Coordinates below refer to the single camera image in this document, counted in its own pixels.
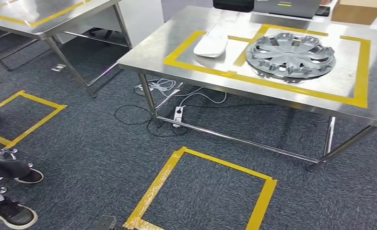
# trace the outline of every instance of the power strip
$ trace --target power strip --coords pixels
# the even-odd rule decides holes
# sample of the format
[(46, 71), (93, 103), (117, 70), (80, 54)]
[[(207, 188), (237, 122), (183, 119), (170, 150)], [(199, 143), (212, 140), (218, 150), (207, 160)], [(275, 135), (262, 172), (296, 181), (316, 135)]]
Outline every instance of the power strip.
[[(182, 122), (182, 119), (183, 119), (183, 108), (184, 108), (184, 106), (177, 106), (176, 107), (175, 117), (174, 117), (173, 120), (178, 121), (178, 122)], [(176, 125), (176, 124), (173, 124), (173, 127), (174, 128), (178, 128), (180, 126)]]

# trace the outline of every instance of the white shoe sole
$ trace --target white shoe sole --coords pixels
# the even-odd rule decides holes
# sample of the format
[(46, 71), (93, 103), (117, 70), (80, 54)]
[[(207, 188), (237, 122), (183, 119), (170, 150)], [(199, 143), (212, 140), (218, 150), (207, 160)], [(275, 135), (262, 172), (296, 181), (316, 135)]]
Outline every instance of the white shoe sole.
[(24, 208), (27, 208), (28, 210), (30, 210), (30, 211), (33, 213), (34, 218), (33, 218), (33, 220), (30, 221), (29, 223), (27, 223), (27, 224), (25, 224), (25, 225), (20, 225), (20, 226), (18, 226), (18, 225), (13, 225), (13, 224), (8, 223), (3, 217), (0, 216), (0, 220), (2, 220), (3, 223), (4, 223), (6, 226), (8, 226), (9, 228), (11, 228), (11, 229), (26, 229), (26, 228), (28, 228), (28, 227), (34, 225), (34, 224), (36, 223), (37, 219), (38, 219), (37, 214), (36, 214), (35, 211), (33, 211), (32, 209), (30, 209), (30, 208), (28, 208), (28, 207), (26, 207), (26, 206), (23, 206), (23, 205), (19, 205), (19, 206), (24, 207)]
[(30, 170), (33, 170), (33, 171), (37, 172), (38, 174), (42, 175), (42, 178), (40, 180), (36, 181), (36, 182), (21, 181), (21, 180), (19, 180), (19, 178), (15, 178), (15, 180), (17, 182), (20, 182), (20, 183), (23, 183), (23, 184), (37, 184), (37, 183), (39, 183), (40, 181), (42, 181), (45, 178), (45, 176), (43, 175), (43, 173), (41, 173), (39, 170), (32, 169), (32, 168)]

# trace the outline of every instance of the cardboard box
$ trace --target cardboard box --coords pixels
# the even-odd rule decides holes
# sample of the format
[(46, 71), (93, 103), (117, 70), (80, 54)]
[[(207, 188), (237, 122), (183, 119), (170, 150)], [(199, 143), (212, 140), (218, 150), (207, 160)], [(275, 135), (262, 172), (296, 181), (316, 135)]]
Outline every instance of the cardboard box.
[(332, 21), (371, 25), (377, 18), (377, 0), (338, 0)]

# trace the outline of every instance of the white cable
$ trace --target white cable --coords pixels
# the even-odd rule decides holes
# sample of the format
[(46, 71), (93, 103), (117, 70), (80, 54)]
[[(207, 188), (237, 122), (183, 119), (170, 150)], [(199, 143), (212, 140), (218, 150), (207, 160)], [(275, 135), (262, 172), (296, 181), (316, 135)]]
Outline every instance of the white cable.
[(196, 90), (194, 90), (193, 92), (189, 92), (189, 93), (187, 93), (187, 94), (182, 94), (182, 95), (176, 95), (175, 97), (184, 97), (184, 96), (189, 96), (189, 95), (192, 95), (193, 93), (195, 93), (195, 92), (198, 92), (198, 91), (200, 91), (201, 89), (204, 89), (203, 87), (201, 87), (201, 88), (198, 88), (198, 89), (196, 89)]
[(220, 102), (216, 102), (216, 101), (214, 101), (213, 99), (211, 99), (210, 97), (208, 97), (207, 95), (204, 95), (204, 94), (199, 93), (199, 92), (195, 92), (195, 93), (192, 93), (192, 94), (190, 94), (189, 96), (185, 97), (185, 98), (180, 102), (180, 105), (179, 105), (179, 106), (181, 107), (182, 104), (183, 104), (183, 102), (184, 102), (186, 99), (188, 99), (189, 97), (193, 96), (193, 95), (201, 95), (201, 96), (203, 96), (203, 97), (206, 97), (208, 100), (212, 101), (212, 102), (215, 103), (215, 104), (221, 104), (221, 103), (224, 103), (224, 102), (226, 101), (227, 93), (224, 93), (224, 94), (225, 94), (225, 95), (224, 95), (224, 99), (223, 99), (222, 101), (220, 101)]
[[(166, 87), (162, 86), (167, 83), (170, 83), (170, 86), (166, 86)], [(158, 80), (149, 80), (148, 85), (150, 88), (157, 89), (160, 93), (163, 94), (163, 96), (167, 97), (168, 95), (166, 95), (164, 92), (172, 90), (176, 85), (176, 81), (162, 78)], [(135, 85), (135, 88), (141, 88), (141, 87), (142, 87), (142, 84)]]
[[(167, 83), (170, 83), (170, 85), (166, 86), (166, 87), (162, 86), (162, 85), (167, 84)], [(176, 86), (176, 81), (162, 78), (162, 79), (156, 79), (156, 80), (149, 80), (148, 85), (149, 85), (150, 88), (158, 90), (161, 94), (163, 94), (163, 96), (168, 97), (168, 95), (166, 95), (165, 92), (172, 90)], [(142, 87), (142, 84), (138, 84), (138, 85), (135, 86), (135, 88), (141, 88), (141, 87)], [(184, 101), (187, 100), (189, 97), (191, 97), (193, 95), (201, 95), (201, 96), (207, 98), (208, 100), (212, 101), (215, 104), (221, 104), (221, 103), (224, 103), (226, 101), (227, 93), (225, 93), (224, 99), (222, 101), (216, 102), (213, 99), (211, 99), (209, 96), (198, 92), (202, 89), (204, 89), (204, 88), (200, 87), (200, 88), (194, 90), (193, 92), (190, 92), (190, 93), (187, 93), (187, 94), (175, 95), (175, 97), (185, 97), (180, 102), (179, 106), (181, 107), (182, 104), (184, 103)]]

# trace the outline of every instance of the stainless steel table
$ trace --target stainless steel table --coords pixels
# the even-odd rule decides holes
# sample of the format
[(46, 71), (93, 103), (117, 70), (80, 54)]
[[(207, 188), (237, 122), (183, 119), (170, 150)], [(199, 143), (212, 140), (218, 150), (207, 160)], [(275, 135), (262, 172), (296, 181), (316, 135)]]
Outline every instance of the stainless steel table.
[[(194, 55), (194, 46), (215, 24), (229, 34), (225, 54), (215, 59)], [(281, 32), (311, 35), (319, 38), (323, 45), (332, 47), (337, 60), (334, 69), (315, 79), (295, 80), (251, 68), (244, 54), (248, 44), (263, 35)], [(120, 58), (118, 64), (139, 73), (154, 122), (166, 121), (306, 160), (313, 163), (309, 170), (316, 169), (377, 130), (376, 30), (187, 7)], [(315, 159), (161, 117), (157, 110), (178, 93), (183, 83), (156, 106), (147, 86), (146, 74), (328, 115), (330, 122), (325, 149)], [(340, 146), (331, 148), (335, 117), (349, 118), (368, 126)]]
[[(0, 30), (33, 38), (31, 42), (15, 49), (3, 57), (0, 57), (0, 64), (8, 69), (8, 67), (1, 61), (3, 58), (38, 40), (43, 40), (46, 41), (60, 56), (70, 68), (72, 74), (87, 88), (88, 92), (91, 95), (94, 95), (88, 87), (106, 74), (111, 68), (116, 66), (116, 64), (106, 69), (91, 82), (86, 82), (60, 51), (53, 36), (58, 33), (66, 33), (73, 36), (90, 38), (131, 48), (130, 39), (120, 13), (118, 5), (119, 1), (120, 0), (0, 0)], [(126, 37), (126, 45), (64, 31), (69, 26), (109, 7), (112, 7), (115, 10), (119, 26)]]

